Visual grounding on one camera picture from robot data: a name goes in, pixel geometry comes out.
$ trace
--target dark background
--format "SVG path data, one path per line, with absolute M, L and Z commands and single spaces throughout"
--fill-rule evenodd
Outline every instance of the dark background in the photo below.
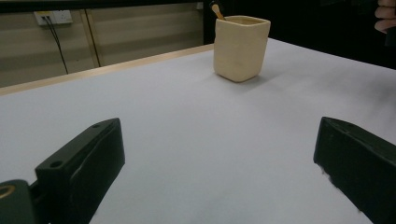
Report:
M 216 17 L 210 2 L 204 1 L 206 44 L 215 38 Z M 378 21 L 376 1 L 323 4 L 320 0 L 221 0 L 221 4 L 225 16 L 246 15 L 271 21 L 273 39 L 396 69 L 396 49 L 384 47 L 385 35 L 374 28 Z

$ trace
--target wall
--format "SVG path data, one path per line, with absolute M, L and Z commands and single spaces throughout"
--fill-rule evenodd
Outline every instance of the wall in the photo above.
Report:
M 203 44 L 195 3 L 71 14 L 73 23 L 56 26 L 69 73 Z M 65 74 L 50 29 L 33 12 L 0 14 L 0 87 Z

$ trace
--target ceramic cup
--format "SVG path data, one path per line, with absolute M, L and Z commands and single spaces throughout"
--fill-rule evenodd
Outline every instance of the ceramic cup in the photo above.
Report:
M 262 70 L 271 22 L 248 16 L 216 20 L 215 73 L 233 82 L 243 82 Z

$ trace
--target white tabletop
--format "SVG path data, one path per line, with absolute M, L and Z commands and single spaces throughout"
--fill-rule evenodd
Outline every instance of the white tabletop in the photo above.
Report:
M 92 223 L 364 224 L 313 154 L 322 117 L 396 143 L 396 72 L 270 39 L 235 84 L 213 51 L 0 96 L 0 182 L 104 119 L 126 164 Z

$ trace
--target wall outlet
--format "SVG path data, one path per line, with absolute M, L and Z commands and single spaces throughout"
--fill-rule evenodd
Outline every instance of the wall outlet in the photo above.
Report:
M 46 26 L 47 20 L 50 20 L 52 24 L 55 24 L 55 17 L 53 17 L 53 14 L 51 11 L 36 11 L 35 13 L 35 19 L 37 20 L 38 25 Z
M 60 10 L 60 11 L 35 11 L 35 19 L 38 25 L 46 26 L 47 20 L 52 24 L 66 24 L 72 23 L 72 16 L 70 10 Z
M 197 2 L 197 6 L 195 7 L 197 10 L 204 9 L 204 2 Z
M 57 24 L 65 24 L 72 23 L 72 15 L 70 14 L 70 10 L 60 10 L 60 11 L 52 11 L 53 17 L 55 17 Z

